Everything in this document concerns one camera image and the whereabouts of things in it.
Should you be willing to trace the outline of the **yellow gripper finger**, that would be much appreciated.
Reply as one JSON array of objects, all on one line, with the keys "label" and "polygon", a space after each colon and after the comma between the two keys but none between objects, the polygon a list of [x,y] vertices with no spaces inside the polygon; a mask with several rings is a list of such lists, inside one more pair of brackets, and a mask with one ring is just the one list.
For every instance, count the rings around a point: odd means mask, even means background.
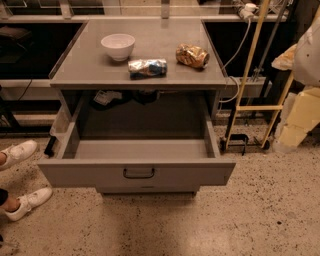
[{"label": "yellow gripper finger", "polygon": [[285,99],[272,148],[275,152],[295,151],[307,134],[320,123],[320,88],[306,87]]}]

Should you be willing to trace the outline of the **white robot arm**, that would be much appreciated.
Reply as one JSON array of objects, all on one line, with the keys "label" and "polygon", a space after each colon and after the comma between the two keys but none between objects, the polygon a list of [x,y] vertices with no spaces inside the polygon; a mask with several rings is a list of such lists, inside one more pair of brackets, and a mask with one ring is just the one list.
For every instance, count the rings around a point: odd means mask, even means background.
[{"label": "white robot arm", "polygon": [[291,70],[294,80],[304,85],[298,94],[288,95],[275,133],[273,149],[288,153],[320,123],[320,17],[271,66]]}]

